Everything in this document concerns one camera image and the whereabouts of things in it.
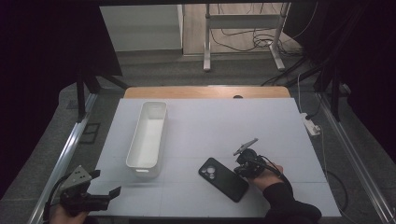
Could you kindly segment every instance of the metal stand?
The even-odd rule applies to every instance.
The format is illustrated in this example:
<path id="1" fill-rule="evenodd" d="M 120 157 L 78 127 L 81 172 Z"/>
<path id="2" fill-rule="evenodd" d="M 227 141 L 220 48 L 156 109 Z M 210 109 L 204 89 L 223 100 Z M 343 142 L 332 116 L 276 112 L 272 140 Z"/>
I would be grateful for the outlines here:
<path id="1" fill-rule="evenodd" d="M 279 15 L 210 15 L 209 4 L 205 14 L 205 51 L 204 71 L 210 71 L 210 29 L 276 29 L 274 40 L 269 46 L 274 57 L 277 70 L 284 71 L 285 65 L 279 57 L 277 43 L 282 33 L 290 3 L 285 3 Z"/>
<path id="2" fill-rule="evenodd" d="M 321 70 L 320 76 L 316 80 L 314 84 L 315 91 L 324 92 L 326 91 L 327 87 L 332 82 L 332 104 L 331 104 L 331 111 L 332 115 L 335 117 L 337 121 L 340 121 L 338 115 L 338 97 L 339 97 L 339 86 L 340 86 L 340 77 L 339 72 L 336 68 L 336 63 L 338 56 L 341 53 L 342 47 L 347 42 L 350 34 L 352 33 L 353 28 L 355 27 L 356 23 L 359 21 L 361 14 L 363 13 L 364 9 L 367 7 L 367 3 L 356 3 L 353 7 L 353 11 L 351 12 L 351 17 L 348 19 L 346 23 L 346 27 L 344 28 L 344 32 L 338 38 L 336 45 L 334 46 L 332 52 L 330 53 L 329 57 L 323 64 L 320 64 L 300 75 L 300 81 L 314 75 L 316 72 Z M 290 87 L 297 83 L 297 78 L 290 80 L 285 86 Z"/>
<path id="3" fill-rule="evenodd" d="M 99 70 L 91 69 L 88 70 L 78 70 L 77 75 L 77 97 L 78 97 L 78 120 L 77 123 L 81 123 L 86 114 L 85 109 L 85 95 L 84 95 L 84 84 L 87 86 L 90 93 L 97 94 L 101 90 L 101 86 L 95 76 L 97 74 L 100 77 L 107 79 L 108 81 L 116 84 L 117 86 L 127 90 L 131 86 L 126 83 L 114 78 L 113 76 L 106 75 Z"/>

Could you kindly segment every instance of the white tabletop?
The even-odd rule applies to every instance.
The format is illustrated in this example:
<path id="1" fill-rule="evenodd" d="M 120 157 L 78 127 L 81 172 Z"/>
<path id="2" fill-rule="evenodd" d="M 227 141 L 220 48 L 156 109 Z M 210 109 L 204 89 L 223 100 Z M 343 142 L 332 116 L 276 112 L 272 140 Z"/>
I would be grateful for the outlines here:
<path id="1" fill-rule="evenodd" d="M 160 175 L 137 178 L 126 157 L 140 108 L 147 101 L 167 103 L 166 140 Z M 280 99 L 121 99 L 96 169 L 101 175 L 88 190 L 106 194 L 122 186 L 120 196 L 97 216 L 127 217 L 264 217 L 269 204 L 254 186 L 239 203 L 198 175 L 213 157 L 233 170 L 241 144 L 284 167 L 294 197 L 340 217 L 297 106 Z"/>

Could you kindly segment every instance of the metal rod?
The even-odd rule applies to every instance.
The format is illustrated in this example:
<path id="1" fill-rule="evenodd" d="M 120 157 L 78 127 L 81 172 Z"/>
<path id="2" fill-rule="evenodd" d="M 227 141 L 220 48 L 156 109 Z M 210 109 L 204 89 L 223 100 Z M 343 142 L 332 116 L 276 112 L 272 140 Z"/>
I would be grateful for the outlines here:
<path id="1" fill-rule="evenodd" d="M 282 10 L 280 11 L 278 26 L 275 31 L 274 40 L 271 44 L 273 45 L 273 48 L 276 50 L 277 50 L 277 42 L 279 41 L 280 34 L 282 33 L 283 24 L 285 23 L 286 14 L 288 13 L 289 4 L 290 3 L 285 3 L 284 6 L 282 7 Z"/>
<path id="2" fill-rule="evenodd" d="M 78 119 L 77 123 L 80 123 L 85 116 L 85 97 L 84 97 L 84 79 L 82 77 L 81 70 L 77 74 L 77 99 L 78 99 Z"/>
<path id="3" fill-rule="evenodd" d="M 75 124 L 72 132 L 70 133 L 69 138 L 64 145 L 64 149 L 62 150 L 62 153 L 59 156 L 55 167 L 53 168 L 52 174 L 50 175 L 46 187 L 44 187 L 43 192 L 41 193 L 40 198 L 35 205 L 35 209 L 33 210 L 33 213 L 30 216 L 28 223 L 42 223 L 44 205 L 48 197 L 50 196 L 50 191 L 52 190 L 53 186 L 58 181 L 58 179 L 64 176 L 64 173 L 67 170 L 67 166 L 69 165 L 77 147 L 78 140 L 84 132 L 84 128 L 88 122 L 88 119 L 90 118 L 92 107 L 96 100 L 96 97 L 96 94 L 89 95 L 86 103 L 87 112 L 85 113 L 85 117 L 80 123 L 77 122 Z"/>
<path id="4" fill-rule="evenodd" d="M 210 71 L 210 42 L 209 42 L 209 32 L 210 32 L 210 5 L 206 4 L 206 14 L 205 14 L 205 49 L 204 49 L 204 71 Z"/>
<path id="5" fill-rule="evenodd" d="M 382 223 L 396 224 L 394 210 L 389 207 L 389 204 L 382 195 L 378 185 L 371 177 L 363 161 L 361 160 L 359 153 L 357 152 L 353 143 L 350 141 L 349 137 L 347 136 L 347 132 L 344 130 L 343 125 L 341 124 L 341 122 L 338 122 L 332 115 L 332 112 L 330 110 L 330 104 L 326 99 L 326 97 L 323 97 L 322 101 L 323 101 L 322 108 L 327 116 L 327 119 L 329 120 L 330 124 L 332 125 L 332 128 L 334 129 L 335 133 L 340 139 L 344 151 L 353 169 L 355 170 L 355 173 L 357 174 L 359 180 L 361 181 L 361 184 L 366 190 L 367 195 L 372 201 L 372 204 L 376 212 L 381 218 Z"/>

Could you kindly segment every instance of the smartphone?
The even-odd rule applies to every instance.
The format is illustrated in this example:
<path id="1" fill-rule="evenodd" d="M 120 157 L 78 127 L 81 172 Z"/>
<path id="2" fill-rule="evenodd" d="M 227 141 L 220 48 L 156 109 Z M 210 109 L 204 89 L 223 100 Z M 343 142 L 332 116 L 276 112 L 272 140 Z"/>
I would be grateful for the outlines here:
<path id="1" fill-rule="evenodd" d="M 209 158 L 198 173 L 236 203 L 242 199 L 248 190 L 246 180 L 214 158 Z"/>

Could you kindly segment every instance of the white tray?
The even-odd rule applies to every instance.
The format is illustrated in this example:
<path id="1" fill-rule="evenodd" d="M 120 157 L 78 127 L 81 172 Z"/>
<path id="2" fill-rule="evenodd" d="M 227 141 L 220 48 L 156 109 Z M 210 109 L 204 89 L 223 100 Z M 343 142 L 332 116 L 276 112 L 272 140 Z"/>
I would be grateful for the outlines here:
<path id="1" fill-rule="evenodd" d="M 126 159 L 127 166 L 132 168 L 135 175 L 156 177 L 160 173 L 165 118 L 166 103 L 143 103 Z"/>

